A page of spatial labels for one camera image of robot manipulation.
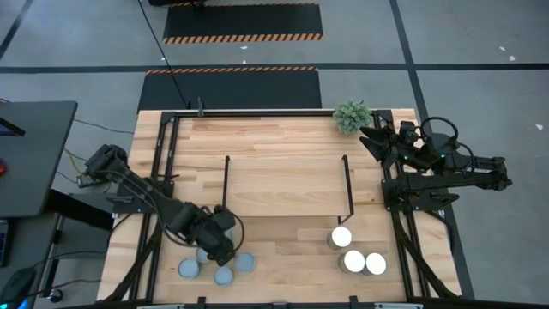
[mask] cup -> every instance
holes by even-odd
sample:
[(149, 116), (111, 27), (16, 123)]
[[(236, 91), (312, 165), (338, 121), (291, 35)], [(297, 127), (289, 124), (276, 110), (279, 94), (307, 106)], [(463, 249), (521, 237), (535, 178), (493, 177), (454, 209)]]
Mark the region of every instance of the cup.
[(202, 248), (196, 249), (196, 261), (201, 264), (209, 262), (208, 253)]
[(365, 267), (364, 255), (356, 250), (343, 253), (338, 258), (340, 270), (346, 273), (359, 273)]
[(365, 267), (362, 270), (362, 273), (367, 276), (377, 276), (381, 275), (387, 269), (387, 261), (379, 253), (370, 253), (366, 256)]
[(249, 273), (256, 268), (256, 258), (249, 253), (241, 253), (237, 256), (234, 266), (237, 270)]
[(336, 227), (326, 237), (326, 243), (332, 250), (340, 250), (351, 244), (353, 236), (346, 227)]
[(186, 258), (179, 263), (179, 275), (183, 278), (196, 278), (200, 273), (200, 264), (192, 258)]
[(214, 274), (214, 282), (220, 287), (228, 287), (232, 284), (232, 270), (226, 266), (219, 267)]

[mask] computer monitor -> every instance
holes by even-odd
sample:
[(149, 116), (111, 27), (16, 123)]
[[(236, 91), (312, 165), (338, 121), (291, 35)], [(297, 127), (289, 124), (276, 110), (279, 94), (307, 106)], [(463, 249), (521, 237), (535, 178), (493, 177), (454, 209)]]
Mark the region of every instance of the computer monitor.
[(0, 136), (25, 136), (25, 131), (4, 118), (0, 118)]

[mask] wooden tabletop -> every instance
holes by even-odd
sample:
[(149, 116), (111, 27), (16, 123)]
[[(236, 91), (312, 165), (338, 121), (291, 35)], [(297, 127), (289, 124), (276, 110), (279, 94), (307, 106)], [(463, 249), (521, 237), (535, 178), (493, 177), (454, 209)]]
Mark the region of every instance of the wooden tabletop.
[[(160, 114), (141, 112), (137, 120), (129, 164), (142, 177), (151, 173)], [(393, 110), (393, 115), (397, 127), (402, 120), (416, 121), (413, 109)], [(169, 136), (166, 133), (161, 171)], [(199, 296), (209, 303), (347, 302), (349, 295), (357, 295), (359, 301), (405, 300), (393, 226), (383, 206), (383, 171), (358, 137), (341, 135), (330, 117), (181, 119), (174, 197), (201, 206), (221, 203), (229, 155), (227, 207), (243, 217), (241, 252), (252, 253), (257, 265), (250, 274), (235, 271), (234, 283), (227, 288), (215, 285), (213, 262), (204, 264), (196, 279), (184, 279), (178, 264), (195, 252), (164, 238), (154, 302), (196, 303)], [(335, 215), (348, 212), (343, 155), (348, 157), (355, 209), (344, 226), (351, 230), (353, 243), (332, 251), (326, 236), (337, 226)], [(425, 260), (459, 294), (445, 226), (421, 212), (415, 219)], [(141, 215), (133, 215), (112, 235), (98, 299), (117, 286), (133, 263), (141, 220)], [(239, 229), (233, 229), (235, 241), (240, 239)], [(336, 261), (350, 249), (381, 253), (387, 271), (380, 276), (342, 273)], [(415, 266), (409, 263), (414, 292), (419, 294)], [(148, 264), (144, 269), (140, 296)]]

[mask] black floor mat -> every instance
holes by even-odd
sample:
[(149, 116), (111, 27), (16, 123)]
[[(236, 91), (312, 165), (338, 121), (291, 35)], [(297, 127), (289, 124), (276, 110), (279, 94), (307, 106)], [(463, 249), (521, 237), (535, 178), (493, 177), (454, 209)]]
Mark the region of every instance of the black floor mat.
[(318, 40), (322, 36), (320, 8), (314, 3), (212, 4), (203, 10), (179, 3), (168, 11), (164, 43)]
[[(197, 109), (322, 108), (315, 67), (223, 67), (173, 70), (184, 98)], [(145, 76), (139, 110), (182, 110), (169, 70)]]

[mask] table leg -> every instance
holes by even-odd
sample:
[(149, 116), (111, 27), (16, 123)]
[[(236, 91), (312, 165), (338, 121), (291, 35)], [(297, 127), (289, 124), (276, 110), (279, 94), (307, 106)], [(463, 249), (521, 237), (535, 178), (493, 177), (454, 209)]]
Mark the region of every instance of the table leg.
[(101, 209), (96, 209), (69, 195), (51, 189), (45, 206), (45, 211), (55, 212), (67, 218), (87, 223), (93, 227), (112, 230), (112, 215)]

